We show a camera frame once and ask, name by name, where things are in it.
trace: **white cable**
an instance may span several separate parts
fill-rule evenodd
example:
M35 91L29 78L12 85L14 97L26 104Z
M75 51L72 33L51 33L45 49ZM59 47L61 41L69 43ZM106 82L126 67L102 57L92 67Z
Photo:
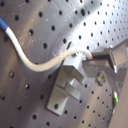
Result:
M6 29L6 34L9 36L9 38L11 39L19 57L21 58L21 60L23 61L23 63L31 70L35 71L35 72L42 72L45 70L48 70L50 68L52 68L53 66L55 66L56 64L58 64L59 62L61 62L62 60L64 60L66 57L68 57L69 55L73 55L75 53L83 53L86 55L86 57L88 59L92 59L92 55L91 53L84 47L73 47L70 48L68 50L66 50L65 52L61 53L60 55L58 55L57 57L51 59L50 61L44 63L44 64L40 64L40 65L36 65L32 62L30 62L28 60L28 58L25 56L16 36L14 35L14 33L12 32L12 30L8 27Z

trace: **screw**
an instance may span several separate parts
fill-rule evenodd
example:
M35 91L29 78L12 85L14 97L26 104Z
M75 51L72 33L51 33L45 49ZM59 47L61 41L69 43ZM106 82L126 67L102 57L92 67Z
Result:
M2 100L5 100L5 95L4 95L4 94L1 94L1 95L0 95L0 98L1 98Z
M95 82L99 85L99 86L103 86L103 83L105 82L105 76L103 73L99 72L97 74L96 80Z

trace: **gray pegboard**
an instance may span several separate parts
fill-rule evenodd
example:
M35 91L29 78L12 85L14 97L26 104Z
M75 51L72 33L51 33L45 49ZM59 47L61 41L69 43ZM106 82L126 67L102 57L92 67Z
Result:
M128 0L0 0L0 17L14 31L26 56L41 64L59 55L71 41L93 52L125 40L127 4ZM108 126L111 87L98 87L94 79L86 77L81 65L86 83L74 83L82 92L80 101L69 98L62 116L46 109L59 66L42 73L30 71L0 30L0 94L5 95L0 99L0 128Z

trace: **cable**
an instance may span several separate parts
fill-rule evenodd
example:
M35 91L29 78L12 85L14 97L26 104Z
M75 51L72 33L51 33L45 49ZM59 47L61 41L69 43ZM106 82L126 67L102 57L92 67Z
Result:
M50 61L48 61L44 64L36 65L28 60L28 58L24 54L16 36L14 35L12 30L8 27L8 25L1 18L0 18L0 28L2 30L4 30L4 32L9 36L10 40L12 41L12 44L14 45L14 47L15 47L19 57L23 61L23 63L29 69L31 69L32 71L35 71L35 72L43 72L45 70L48 70L48 69L52 68L53 66L55 66L56 64L58 64L59 62L61 62L62 60L64 60L66 57L73 55L75 53L83 53L84 55L86 55L86 57L88 59L93 59L92 54L86 48L76 46L76 47L66 50L65 52L61 53L57 57L51 59Z

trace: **metal bracket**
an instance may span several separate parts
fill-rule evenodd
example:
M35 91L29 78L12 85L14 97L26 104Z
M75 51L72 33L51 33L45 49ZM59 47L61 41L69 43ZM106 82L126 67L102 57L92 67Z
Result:
M85 61L83 68L88 77L96 78L99 72L104 71L113 90L120 95L119 83L123 83L126 67L121 65L128 62L128 39L113 49L93 53L94 60Z
M82 54L67 57L60 68L47 104L47 109L57 115L62 115L69 96L76 100L80 98L81 93L73 87L73 83L75 79L80 84L85 81L84 76L77 70L81 57Z

